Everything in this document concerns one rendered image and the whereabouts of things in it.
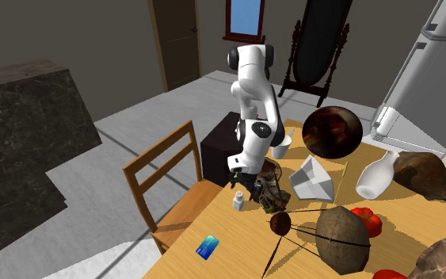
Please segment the brown door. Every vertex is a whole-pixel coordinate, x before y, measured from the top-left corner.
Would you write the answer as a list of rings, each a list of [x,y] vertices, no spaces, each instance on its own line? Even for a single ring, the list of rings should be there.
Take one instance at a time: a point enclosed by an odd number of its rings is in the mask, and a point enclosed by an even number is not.
[[[147,0],[164,91],[200,77],[197,0]]]

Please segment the white vase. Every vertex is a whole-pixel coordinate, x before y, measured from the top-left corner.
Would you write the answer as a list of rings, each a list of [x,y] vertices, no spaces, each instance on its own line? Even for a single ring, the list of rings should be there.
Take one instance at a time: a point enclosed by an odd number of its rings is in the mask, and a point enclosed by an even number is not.
[[[367,200],[378,198],[392,183],[398,157],[398,152],[387,151],[381,159],[366,166],[357,182],[357,193]]]

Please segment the dark standing mirror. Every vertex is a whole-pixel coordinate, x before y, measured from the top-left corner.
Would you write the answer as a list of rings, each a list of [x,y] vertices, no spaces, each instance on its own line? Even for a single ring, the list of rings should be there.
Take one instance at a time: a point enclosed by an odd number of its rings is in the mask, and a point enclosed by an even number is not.
[[[347,16],[353,0],[307,0],[303,19],[292,34],[288,69],[279,97],[285,90],[297,90],[319,97],[328,96],[337,61],[347,42]]]

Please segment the white cup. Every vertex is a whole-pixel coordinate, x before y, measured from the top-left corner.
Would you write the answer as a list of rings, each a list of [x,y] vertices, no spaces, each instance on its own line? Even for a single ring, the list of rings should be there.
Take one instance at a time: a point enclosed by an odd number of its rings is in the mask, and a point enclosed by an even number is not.
[[[272,157],[274,159],[282,159],[286,154],[289,146],[292,143],[292,139],[289,135],[286,135],[281,143],[272,147]]]

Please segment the brown rock-like lump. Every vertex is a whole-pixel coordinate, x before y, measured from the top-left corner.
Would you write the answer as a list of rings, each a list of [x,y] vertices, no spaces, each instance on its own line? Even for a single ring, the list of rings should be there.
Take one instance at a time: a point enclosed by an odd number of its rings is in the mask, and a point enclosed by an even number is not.
[[[399,152],[393,180],[426,200],[446,201],[446,167],[433,153]]]

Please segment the grey refrigerator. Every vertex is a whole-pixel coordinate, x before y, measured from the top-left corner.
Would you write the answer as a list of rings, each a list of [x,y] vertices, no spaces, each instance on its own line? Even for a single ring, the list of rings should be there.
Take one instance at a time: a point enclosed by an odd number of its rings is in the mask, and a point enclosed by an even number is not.
[[[371,138],[446,155],[446,0],[438,0],[371,122]]]

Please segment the red tomato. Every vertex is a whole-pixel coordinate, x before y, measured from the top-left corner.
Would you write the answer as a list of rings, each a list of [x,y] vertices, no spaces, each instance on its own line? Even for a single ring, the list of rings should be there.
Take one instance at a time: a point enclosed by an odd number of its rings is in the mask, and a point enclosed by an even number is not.
[[[375,238],[382,232],[382,220],[370,208],[354,208],[352,213],[358,215],[368,230],[368,237]]]

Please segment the wooden table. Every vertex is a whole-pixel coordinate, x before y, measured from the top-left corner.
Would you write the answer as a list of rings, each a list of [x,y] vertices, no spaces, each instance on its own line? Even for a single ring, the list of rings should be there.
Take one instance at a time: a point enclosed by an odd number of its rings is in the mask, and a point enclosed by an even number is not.
[[[233,209],[234,194],[241,186],[232,189],[227,185],[143,279],[372,279],[380,269],[409,275],[421,252],[446,238],[446,202],[428,201],[395,182],[377,200],[360,197],[356,183],[362,171],[385,153],[382,148],[361,143],[342,159],[322,161],[335,193],[344,165],[349,162],[334,205],[370,208],[382,220],[382,232],[370,241],[369,260],[363,271],[338,275],[318,257],[315,237],[298,231],[315,233],[320,213],[333,205],[292,196],[287,209],[298,230],[291,229],[287,238],[282,238],[262,277],[280,236],[270,229],[271,216],[259,204],[246,202],[242,211]],[[208,260],[203,260],[196,249],[208,235],[215,236],[219,245]]]

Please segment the wooden chair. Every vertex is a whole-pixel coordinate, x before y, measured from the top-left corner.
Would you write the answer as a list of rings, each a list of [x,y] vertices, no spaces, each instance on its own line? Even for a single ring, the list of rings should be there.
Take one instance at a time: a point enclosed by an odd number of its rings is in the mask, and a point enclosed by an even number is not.
[[[175,156],[167,160],[143,182],[139,182],[136,174],[162,152],[175,144],[183,136],[188,135],[190,141]],[[157,181],[173,169],[186,155],[193,154],[196,168],[196,183],[159,221],[155,222],[143,197]],[[188,120],[180,128],[169,134],[156,145],[145,151],[135,160],[123,167],[137,208],[145,220],[150,234],[159,251],[163,254],[174,244],[186,228],[204,211],[223,189],[221,186],[202,177],[200,153],[196,143],[193,122]]]

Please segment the white angular box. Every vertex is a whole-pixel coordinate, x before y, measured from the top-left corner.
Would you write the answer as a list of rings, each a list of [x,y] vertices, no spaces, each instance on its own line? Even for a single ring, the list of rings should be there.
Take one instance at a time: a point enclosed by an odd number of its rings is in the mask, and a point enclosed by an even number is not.
[[[334,184],[327,171],[309,155],[301,167],[289,176],[292,189],[300,200],[334,201]]]

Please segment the blue card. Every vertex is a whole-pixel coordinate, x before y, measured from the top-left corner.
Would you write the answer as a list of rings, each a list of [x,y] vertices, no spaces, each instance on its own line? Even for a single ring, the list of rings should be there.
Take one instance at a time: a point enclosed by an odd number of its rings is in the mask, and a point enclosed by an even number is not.
[[[213,236],[208,235],[203,242],[196,249],[196,253],[202,257],[203,260],[208,260],[208,258],[213,253],[214,249],[219,245],[219,240]]]

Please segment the dark brown round bowl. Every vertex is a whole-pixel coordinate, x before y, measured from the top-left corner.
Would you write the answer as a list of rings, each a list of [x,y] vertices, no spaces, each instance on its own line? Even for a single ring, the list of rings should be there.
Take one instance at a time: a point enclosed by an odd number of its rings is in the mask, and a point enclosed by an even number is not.
[[[303,142],[311,153],[324,159],[340,159],[360,145],[363,127],[358,116],[341,106],[315,110],[304,122]]]

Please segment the brown marbled rock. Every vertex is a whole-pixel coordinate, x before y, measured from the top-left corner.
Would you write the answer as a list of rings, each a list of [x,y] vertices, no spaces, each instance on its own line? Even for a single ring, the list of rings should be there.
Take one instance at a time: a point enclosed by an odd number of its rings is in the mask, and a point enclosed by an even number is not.
[[[446,239],[421,253],[407,279],[446,279]]]

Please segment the dark robot stand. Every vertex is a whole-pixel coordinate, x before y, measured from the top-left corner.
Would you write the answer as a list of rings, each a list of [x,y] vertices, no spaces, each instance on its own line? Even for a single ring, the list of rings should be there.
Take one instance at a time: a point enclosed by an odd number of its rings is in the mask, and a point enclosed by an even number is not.
[[[242,152],[235,131],[239,120],[239,113],[229,112],[200,143],[203,178],[221,187],[232,177],[227,158]]]

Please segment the thin yellow stick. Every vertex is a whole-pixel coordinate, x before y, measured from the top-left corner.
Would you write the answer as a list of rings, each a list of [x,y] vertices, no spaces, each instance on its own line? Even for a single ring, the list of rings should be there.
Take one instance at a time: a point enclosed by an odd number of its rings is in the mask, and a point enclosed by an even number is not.
[[[335,196],[334,196],[334,201],[333,201],[334,204],[336,204],[336,200],[337,200],[337,198],[339,196],[339,191],[340,191],[340,188],[341,188],[341,184],[342,184],[342,182],[344,180],[344,176],[345,176],[345,172],[347,171],[348,164],[349,164],[349,162],[345,163],[343,171],[341,173],[341,179],[339,181],[339,184],[337,185],[337,190],[336,190],[336,193],[335,193]]]

